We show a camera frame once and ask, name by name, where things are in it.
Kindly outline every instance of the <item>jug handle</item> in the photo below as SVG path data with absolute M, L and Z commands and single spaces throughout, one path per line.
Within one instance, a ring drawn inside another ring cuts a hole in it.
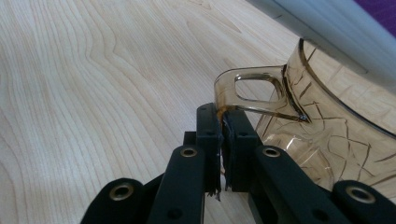
M 283 119 L 308 121 L 309 117 L 293 102 L 287 80 L 283 76 L 286 65 L 232 69 L 218 76 L 215 96 L 218 117 L 226 110 L 242 109 Z M 239 80 L 265 80 L 275 87 L 277 101 L 251 100 L 237 94 L 235 83 Z

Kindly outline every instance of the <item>light wood surface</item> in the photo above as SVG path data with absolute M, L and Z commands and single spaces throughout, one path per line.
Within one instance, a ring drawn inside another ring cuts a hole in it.
M 79 223 L 109 181 L 147 183 L 220 73 L 283 64 L 298 41 L 242 0 L 3 0 L 0 12 L 4 224 Z M 251 222 L 247 195 L 205 199 L 205 223 Z

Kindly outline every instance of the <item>purple object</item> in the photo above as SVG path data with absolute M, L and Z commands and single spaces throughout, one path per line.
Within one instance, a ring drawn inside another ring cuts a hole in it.
M 355 2 L 396 37 L 395 0 L 355 0 Z

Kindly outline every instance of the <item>wooden table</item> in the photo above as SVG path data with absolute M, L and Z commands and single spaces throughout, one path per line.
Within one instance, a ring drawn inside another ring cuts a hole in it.
M 242 0 L 4 0 L 0 11 L 5 224 L 78 223 L 109 181 L 147 183 L 195 130 L 219 74 L 283 64 L 298 41 Z M 205 223 L 251 222 L 246 194 L 206 198 Z

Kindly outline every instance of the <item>wood grain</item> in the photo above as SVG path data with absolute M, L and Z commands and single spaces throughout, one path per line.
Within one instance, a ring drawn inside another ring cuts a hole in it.
M 220 73 L 283 64 L 297 43 L 242 0 L 4 0 L 0 12 L 1 223 L 78 223 L 107 182 L 147 183 Z M 205 223 L 253 221 L 245 194 L 221 196 Z

